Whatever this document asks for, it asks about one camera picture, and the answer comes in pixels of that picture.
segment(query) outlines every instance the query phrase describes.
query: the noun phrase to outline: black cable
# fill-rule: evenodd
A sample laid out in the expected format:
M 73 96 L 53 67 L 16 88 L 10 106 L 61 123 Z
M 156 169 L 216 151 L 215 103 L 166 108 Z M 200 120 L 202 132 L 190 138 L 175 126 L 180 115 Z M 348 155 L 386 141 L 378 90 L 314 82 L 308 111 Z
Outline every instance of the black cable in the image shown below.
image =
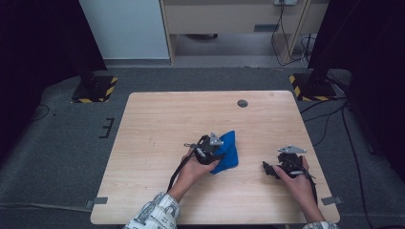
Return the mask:
M 337 110 L 335 110 L 335 111 L 333 111 L 333 112 L 331 112 L 331 113 L 328 113 L 328 114 L 321 114 L 321 115 L 318 115 L 318 116 L 316 116 L 316 117 L 312 117 L 312 118 L 310 118 L 310 119 L 304 120 L 304 122 L 312 121 L 312 120 L 314 120 L 314 119 L 316 119 L 316 118 L 323 117 L 323 116 L 326 116 L 326 115 L 333 115 L 333 114 L 339 112 L 342 108 L 344 108 L 344 107 L 346 106 L 346 104 L 348 104 L 348 101 L 346 101 L 342 106 L 340 106 Z
M 321 104 L 321 103 L 329 102 L 329 101 L 334 101 L 334 100 L 339 100 L 339 99 L 344 99 L 344 98 L 346 98 L 346 97 L 336 97 L 336 98 L 331 98 L 331 99 L 329 99 L 329 100 L 319 101 L 319 102 L 317 102 L 317 103 L 315 103 L 315 104 L 310 105 L 310 106 L 307 107 L 306 109 L 304 109 L 302 112 L 300 112 L 300 114 L 306 112 L 307 110 L 309 110 L 309 109 L 311 109 L 311 108 L 313 108 L 313 107 L 315 107 L 315 106 L 317 106 L 317 105 L 319 105 L 319 104 Z
M 369 219 L 369 212 L 367 210 L 366 200 L 365 200 L 365 197 L 364 197 L 363 178 L 361 177 L 361 172 L 360 172 L 360 166 L 359 166 L 359 163 L 358 163 L 357 153 L 354 150 L 352 137 L 351 137 L 351 134 L 349 132 L 348 125 L 346 123 L 345 109 L 342 109 L 342 119 L 343 119 L 343 124 L 345 125 L 346 133 L 347 133 L 348 138 L 349 138 L 349 142 L 350 142 L 351 147 L 352 147 L 353 157 L 354 157 L 354 161 L 355 161 L 355 165 L 356 165 L 356 169 L 357 169 L 358 180 L 360 182 L 360 195 L 361 195 L 361 201 L 363 203 L 364 214 L 366 215 L 366 220 L 367 220 L 367 223 L 369 224 L 369 227 L 371 229 L 373 229 L 373 225 L 372 225 L 372 223 L 371 223 L 371 221 Z
M 281 31 L 283 32 L 284 40 L 286 41 L 289 58 L 291 58 L 292 60 L 297 61 L 297 60 L 300 60 L 301 58 L 294 59 L 294 58 L 292 58 L 291 54 L 289 53 L 288 39 L 287 39 L 287 35 L 286 35 L 286 32 L 284 31 L 284 26 L 283 26 L 283 14 L 284 14 L 284 1 L 282 0 L 281 1 L 281 6 L 280 6 L 280 26 L 281 26 Z
M 83 207 L 72 207 L 72 206 L 60 206 L 42 203 L 0 203 L 1 208 L 12 208 L 12 209 L 48 209 L 48 210 L 64 210 L 64 211 L 74 211 L 74 212 L 92 212 L 92 209 Z
M 309 39 L 308 39 L 308 41 L 307 41 L 307 48 L 305 49 L 305 52 L 304 52 L 304 57 L 307 59 L 307 62 L 309 63 L 309 59 L 308 59 L 308 56 L 309 56 L 309 53 L 308 53 L 308 50 L 309 50 L 309 41 L 310 41 L 310 34 L 309 34 Z
M 324 134 L 322 135 L 321 139 L 318 142 L 316 142 L 315 144 L 312 144 L 312 146 L 317 146 L 324 140 L 325 136 L 327 135 L 327 129 L 328 129 L 328 123 L 329 123 L 330 116 L 331 116 L 331 114 L 328 115 L 327 121 L 325 123 Z
M 177 175 L 179 174 L 179 172 L 181 171 L 182 167 L 184 167 L 185 163 L 187 163 L 187 161 L 194 155 L 194 151 L 196 149 L 193 150 L 193 152 L 191 152 L 191 154 L 189 154 L 188 156 L 186 156 L 180 163 L 179 167 L 176 169 L 175 173 L 172 175 L 172 177 L 170 178 L 170 183 L 169 186 L 167 187 L 167 192 L 169 192 L 170 189 L 172 189 L 173 183 L 175 182 L 175 179 L 177 177 Z
M 37 119 L 32 119 L 31 121 L 41 120 L 42 118 L 46 117 L 51 110 L 47 105 L 44 105 L 44 104 L 40 104 L 38 107 L 45 107 L 47 109 L 47 112 L 44 115 L 42 115 L 41 117 L 38 117 Z
M 278 21 L 277 21 L 277 29 L 281 26 L 281 29 L 282 29 L 283 34 L 284 34 L 284 37 L 285 37 L 285 39 L 286 39 L 286 44 L 287 44 L 287 49 L 288 49 L 288 56 L 289 56 L 289 58 L 292 59 L 292 61 L 289 61 L 287 64 L 282 64 L 282 63 L 280 62 L 280 60 L 279 60 L 279 58 L 278 58 L 278 55 L 277 55 L 276 48 L 274 47 L 274 33 L 275 33 L 276 30 L 274 30 L 273 33 L 271 34 L 271 39 L 270 39 L 270 41 L 271 41 L 271 47 L 272 47 L 273 50 L 274 50 L 274 53 L 275 53 L 275 55 L 276 55 L 276 59 L 277 59 L 277 62 L 279 63 L 279 65 L 281 65 L 281 66 L 287 66 L 287 65 L 289 65 L 289 64 L 291 64 L 291 63 L 293 63 L 293 62 L 296 62 L 296 61 L 301 60 L 301 58 L 299 58 L 299 59 L 293 59 L 293 58 L 291 57 L 291 55 L 289 54 L 288 40 L 287 40 L 287 36 L 286 36 L 286 33 L 284 32 L 284 28 L 283 28 L 284 1 L 281 1 L 280 9 L 281 9 L 281 11 L 280 11 L 280 17 L 279 17 L 279 19 L 278 19 Z
M 309 41 L 312 39 L 312 40 L 316 40 L 315 38 L 313 38 L 313 37 L 310 37 L 311 36 L 311 34 L 309 35 L 309 36 L 306 36 L 306 37 L 303 37 L 303 38 L 301 38 L 301 46 L 304 48 L 302 51 L 300 51 L 300 52 L 307 52 L 307 54 L 312 54 L 312 52 L 309 52 Z M 308 39 L 308 42 L 307 42 L 307 47 L 304 45 L 304 40 L 305 39 Z

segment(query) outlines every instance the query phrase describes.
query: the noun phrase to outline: black strap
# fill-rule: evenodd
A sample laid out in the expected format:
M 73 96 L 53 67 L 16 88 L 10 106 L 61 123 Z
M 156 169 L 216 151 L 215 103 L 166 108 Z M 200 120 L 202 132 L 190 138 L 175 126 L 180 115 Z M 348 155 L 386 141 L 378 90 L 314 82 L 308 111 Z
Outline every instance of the black strap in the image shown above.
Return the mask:
M 176 169 L 175 173 L 173 174 L 173 176 L 170 178 L 170 183 L 169 186 L 167 187 L 167 192 L 169 192 L 170 189 L 172 189 L 173 183 L 175 182 L 175 179 L 177 177 L 177 175 L 179 174 L 179 172 L 181 171 L 182 167 L 184 167 L 185 163 L 187 163 L 187 161 L 194 155 L 194 151 L 191 152 L 190 155 L 186 156 L 180 163 L 179 167 Z

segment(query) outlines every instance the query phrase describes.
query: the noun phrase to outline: hand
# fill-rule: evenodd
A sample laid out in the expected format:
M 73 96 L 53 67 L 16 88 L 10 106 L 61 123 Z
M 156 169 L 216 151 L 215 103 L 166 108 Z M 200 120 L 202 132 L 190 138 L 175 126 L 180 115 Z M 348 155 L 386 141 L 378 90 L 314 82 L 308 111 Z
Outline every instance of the hand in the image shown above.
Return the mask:
M 187 156 L 192 154 L 193 149 L 190 148 L 188 153 L 182 157 L 181 161 L 183 161 Z M 185 163 L 182 167 L 181 171 L 179 172 L 179 176 L 176 180 L 176 183 L 173 187 L 169 190 L 168 194 L 176 199 L 177 202 L 180 202 L 182 197 L 185 193 L 204 175 L 208 174 L 210 171 L 214 170 L 215 167 L 218 165 L 220 161 L 216 160 L 213 161 L 209 165 L 202 165 L 200 162 L 194 157 L 190 157 L 190 159 Z
M 302 159 L 304 168 L 308 170 L 309 166 L 307 160 L 304 156 Z M 322 216 L 315 199 L 313 198 L 312 188 L 309 180 L 305 177 L 305 175 L 299 175 L 296 178 L 291 178 L 280 167 L 273 166 L 273 169 L 287 186 L 292 197 L 301 206 L 307 222 L 324 221 L 325 219 Z

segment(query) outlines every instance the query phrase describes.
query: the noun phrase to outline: patterned sleeve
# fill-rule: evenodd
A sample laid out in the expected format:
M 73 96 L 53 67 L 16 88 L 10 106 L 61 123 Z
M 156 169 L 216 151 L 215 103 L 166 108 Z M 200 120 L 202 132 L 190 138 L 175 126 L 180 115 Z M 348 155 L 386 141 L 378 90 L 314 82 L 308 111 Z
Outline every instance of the patterned sleeve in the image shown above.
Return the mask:
M 333 222 L 321 221 L 307 224 L 303 229 L 339 229 Z
M 159 193 L 152 201 L 146 203 L 123 229 L 176 229 L 176 218 L 179 215 L 180 206 L 176 200 L 168 194 Z

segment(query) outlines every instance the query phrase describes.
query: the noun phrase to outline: wooden table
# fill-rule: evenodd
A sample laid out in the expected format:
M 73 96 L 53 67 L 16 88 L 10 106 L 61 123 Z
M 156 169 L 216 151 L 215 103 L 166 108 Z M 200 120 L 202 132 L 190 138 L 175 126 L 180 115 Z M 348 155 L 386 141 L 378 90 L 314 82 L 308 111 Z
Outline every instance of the wooden table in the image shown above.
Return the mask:
M 241 108 L 237 102 L 247 101 Z M 124 224 L 161 191 L 187 152 L 184 143 L 235 130 L 239 165 L 203 177 L 181 201 L 178 224 L 275 224 L 305 222 L 284 184 L 267 176 L 262 161 L 278 164 L 279 148 L 306 149 L 316 177 L 319 207 L 337 222 L 330 189 L 307 130 L 288 91 L 133 93 L 128 99 L 98 198 L 94 224 Z

